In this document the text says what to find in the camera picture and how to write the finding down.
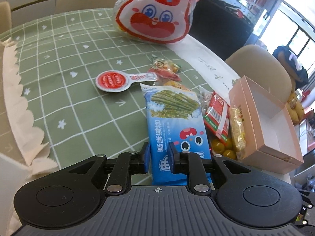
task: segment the rabbit-shaped snack bag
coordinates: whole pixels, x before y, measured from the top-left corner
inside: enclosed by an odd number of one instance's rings
[[[175,43],[189,32],[197,0],[118,0],[113,23],[128,37]]]

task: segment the yellow candy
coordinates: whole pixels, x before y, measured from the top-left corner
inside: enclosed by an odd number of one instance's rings
[[[232,139],[228,137],[226,143],[225,143],[226,149],[233,149]]]
[[[232,150],[225,150],[225,152],[223,153],[223,156],[236,160],[236,154]]]
[[[217,154],[222,154],[225,150],[224,144],[222,144],[217,138],[211,141],[211,146],[213,151]]]

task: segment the window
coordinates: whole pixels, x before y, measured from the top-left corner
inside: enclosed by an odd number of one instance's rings
[[[260,39],[272,54],[278,46],[286,46],[297,29],[298,26],[287,15],[277,10]]]
[[[305,46],[305,49],[300,54],[298,60],[303,67],[307,70],[308,74],[312,73],[315,69],[315,43],[310,40]]]
[[[306,42],[308,41],[308,36],[299,29],[289,44],[289,48],[296,54],[299,55]]]

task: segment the snack package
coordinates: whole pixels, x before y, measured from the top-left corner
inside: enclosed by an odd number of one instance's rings
[[[113,25],[128,37],[175,43],[189,32],[197,0],[118,0]]]
[[[172,86],[141,84],[141,89],[151,145],[152,184],[186,185],[187,176],[170,171],[167,146],[173,142],[179,152],[190,151],[201,158],[211,158],[197,94]]]
[[[288,104],[291,107],[291,109],[294,109],[296,107],[296,103],[297,103],[297,96],[295,92],[293,92],[290,94],[288,98]]]
[[[180,67],[174,64],[172,61],[162,58],[156,58],[153,61],[152,67],[148,72],[156,73],[159,77],[164,79],[172,79],[175,81],[181,81],[178,74],[178,69]]]
[[[204,124],[220,141],[227,145],[229,132],[229,105],[215,91],[199,88],[203,96]]]
[[[230,127],[237,158],[242,159],[242,151],[246,147],[246,140],[243,120],[237,107],[230,108]]]
[[[182,85],[176,81],[173,80],[169,80],[169,79],[163,79],[160,78],[158,79],[155,83],[154,86],[172,86],[176,89],[181,89],[181,90],[186,90],[186,91],[191,91],[190,89],[188,89],[185,85]]]

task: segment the plastic packaging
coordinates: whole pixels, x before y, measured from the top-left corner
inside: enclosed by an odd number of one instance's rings
[[[291,107],[291,109],[294,109],[296,107],[297,103],[297,98],[296,98],[296,93],[291,93],[288,99],[288,104]]]
[[[229,132],[229,105],[215,91],[207,91],[199,88],[202,101],[204,124],[214,133],[220,141],[226,145]]]
[[[152,67],[148,72],[156,73],[160,78],[181,81],[177,74],[180,66],[174,64],[171,60],[155,58]]]
[[[100,90],[107,92],[122,92],[134,82],[156,81],[155,73],[126,74],[122,71],[110,70],[100,73],[95,83]]]
[[[187,176],[170,171],[167,146],[173,142],[179,152],[211,158],[197,94],[172,86],[141,84],[141,89],[146,103],[153,185],[185,185]]]
[[[197,0],[118,0],[113,25],[127,37],[175,43],[189,32]]]
[[[188,89],[185,85],[180,84],[179,82],[176,82],[176,81],[173,81],[173,80],[169,80],[169,79],[164,79],[164,78],[159,78],[153,84],[153,86],[172,86],[172,87],[174,87],[176,89],[192,91],[192,90]]]
[[[246,147],[246,140],[243,120],[237,107],[230,108],[230,127],[237,158],[242,159],[242,151]]]

